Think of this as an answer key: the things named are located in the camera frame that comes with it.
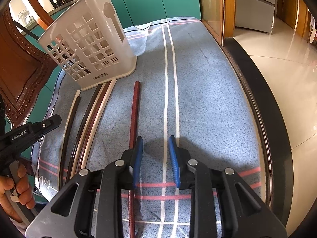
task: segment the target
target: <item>white plastic basket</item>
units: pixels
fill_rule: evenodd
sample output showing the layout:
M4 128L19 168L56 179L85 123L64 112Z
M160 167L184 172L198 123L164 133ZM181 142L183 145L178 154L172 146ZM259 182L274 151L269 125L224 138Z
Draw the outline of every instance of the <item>white plastic basket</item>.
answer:
M135 70L137 57L111 0L79 0L38 42L83 91Z

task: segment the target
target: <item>wall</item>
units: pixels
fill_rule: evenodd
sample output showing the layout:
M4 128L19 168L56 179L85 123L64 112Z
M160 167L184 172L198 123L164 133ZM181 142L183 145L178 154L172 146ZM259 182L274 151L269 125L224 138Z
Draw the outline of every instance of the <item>wall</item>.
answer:
M278 0L277 17L305 40L310 35L310 13L303 0Z
M11 0L10 5L12 8L11 15L14 18L14 20L17 20L17 17L20 12L22 12L23 10L26 10L26 7L24 3L22 2L22 0Z

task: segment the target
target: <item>kitchen counter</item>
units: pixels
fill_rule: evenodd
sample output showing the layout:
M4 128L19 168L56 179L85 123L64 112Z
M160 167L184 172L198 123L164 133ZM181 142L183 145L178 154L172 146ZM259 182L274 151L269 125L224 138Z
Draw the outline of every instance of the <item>kitchen counter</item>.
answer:
M71 5L73 5L75 2L77 2L78 0L74 0L74 1L71 1L71 2L68 2L68 3L65 3L63 4L62 6L59 6L58 8L56 9L53 9L52 11L48 12L49 16L52 16L54 15L55 13L61 11L62 9L64 8L67 8ZM29 24L27 24L25 27L28 29L28 30L32 30L33 28L35 28L36 26L38 25L38 23L35 21L35 20L32 20Z

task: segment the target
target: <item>finger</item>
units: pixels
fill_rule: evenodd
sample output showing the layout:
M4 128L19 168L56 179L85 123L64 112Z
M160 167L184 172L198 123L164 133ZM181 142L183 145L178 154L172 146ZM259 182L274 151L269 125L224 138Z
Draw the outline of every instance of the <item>finger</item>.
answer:
M16 185L16 191L20 194L27 191L30 186L28 176L23 176Z
M5 195L0 197L0 204L8 216L10 216L17 222L22 223L21 218L18 216L17 212L15 212L12 205L8 201L8 198Z
M35 207L35 199L32 198L28 203L26 203L26 207L27 207L28 209L34 208L34 207Z
M26 175L26 168L24 166L24 164L20 164L19 168L18 168L18 176L20 178L24 177Z
M14 187L14 181L11 178L0 176L0 196L5 191L10 190Z
M33 198L32 195L32 188L29 187L28 190L26 190L25 192L23 192L20 196L19 196L19 201L22 205L27 204L31 199Z

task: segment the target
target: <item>chair backrest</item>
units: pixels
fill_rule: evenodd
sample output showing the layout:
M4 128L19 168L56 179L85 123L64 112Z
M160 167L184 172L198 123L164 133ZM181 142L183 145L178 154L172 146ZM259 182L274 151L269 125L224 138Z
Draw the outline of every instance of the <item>chair backrest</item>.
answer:
M17 30L7 6L0 17L0 93L13 128L26 122L55 67Z

